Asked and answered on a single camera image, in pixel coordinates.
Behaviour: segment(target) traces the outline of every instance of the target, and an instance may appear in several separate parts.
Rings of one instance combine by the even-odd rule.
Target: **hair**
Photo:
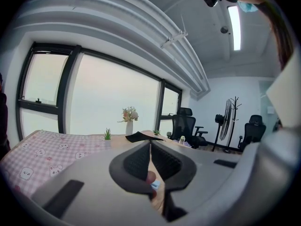
[[[280,15],[279,10],[275,6],[268,2],[255,4],[255,6],[270,21],[271,29],[276,38],[278,59],[280,61],[281,70],[283,70],[293,54],[293,43],[289,31]]]

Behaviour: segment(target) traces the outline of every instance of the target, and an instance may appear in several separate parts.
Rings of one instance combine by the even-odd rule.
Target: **ceiling light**
[[[237,6],[228,7],[228,11],[231,18],[234,50],[240,50],[241,32],[240,32],[240,19]]]

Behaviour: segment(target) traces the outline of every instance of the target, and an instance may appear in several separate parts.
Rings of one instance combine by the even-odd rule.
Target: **window frame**
[[[73,68],[75,66],[78,55],[80,53],[84,53],[86,55],[91,55],[94,57],[108,60],[110,62],[124,66],[128,69],[134,70],[136,72],[139,72],[143,75],[146,75],[146,76],[160,82],[159,97],[158,97],[158,101],[157,101],[157,114],[155,115],[155,117],[156,117],[155,129],[159,129],[161,120],[172,119],[172,116],[162,116],[161,115],[162,108],[163,108],[163,98],[164,98],[165,88],[168,88],[179,94],[177,109],[179,109],[181,107],[181,100],[182,100],[182,90],[181,89],[177,88],[172,83],[167,82],[165,79],[162,79],[136,65],[133,65],[122,59],[118,59],[113,56],[101,53],[101,52],[97,52],[97,51],[87,49],[87,48],[82,48],[80,45],[70,46],[70,45],[64,45],[64,44],[34,42],[24,60],[24,63],[23,63],[23,66],[22,66],[22,69],[20,72],[18,86],[17,86],[17,92],[16,92],[16,123],[17,123],[17,131],[18,131],[18,136],[19,136],[20,141],[23,140],[23,138],[24,138],[23,132],[22,132],[22,125],[21,125],[20,108],[57,115],[58,131],[59,131],[59,133],[66,134],[67,95],[68,95],[69,84],[70,84],[70,79],[71,79],[71,75],[73,72]],[[24,84],[26,81],[30,63],[32,61],[32,56],[34,54],[68,55],[68,59],[65,63],[65,66],[63,68],[63,72],[62,72],[62,75],[61,75],[61,78],[59,81],[55,106],[42,104],[42,103],[36,103],[36,102],[27,101],[27,100],[22,99],[23,91],[24,91]]]

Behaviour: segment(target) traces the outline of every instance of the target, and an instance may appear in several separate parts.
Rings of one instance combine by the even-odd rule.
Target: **flowers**
[[[128,122],[128,121],[137,121],[138,120],[138,113],[135,107],[130,106],[128,108],[122,109],[123,121],[119,122]]]

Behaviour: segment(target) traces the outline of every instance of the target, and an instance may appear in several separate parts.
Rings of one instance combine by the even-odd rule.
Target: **black office chair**
[[[206,146],[207,142],[202,134],[208,133],[207,131],[199,131],[201,126],[196,126],[197,131],[192,135],[196,118],[192,117],[192,110],[189,108],[181,107],[177,115],[173,115],[173,133],[168,132],[167,137],[171,140],[180,140],[181,136],[185,136],[192,148],[196,149],[199,146]]]
[[[261,115],[252,115],[249,123],[245,124],[245,137],[242,142],[242,136],[239,137],[238,148],[244,150],[251,142],[260,142],[266,126],[262,123]]]

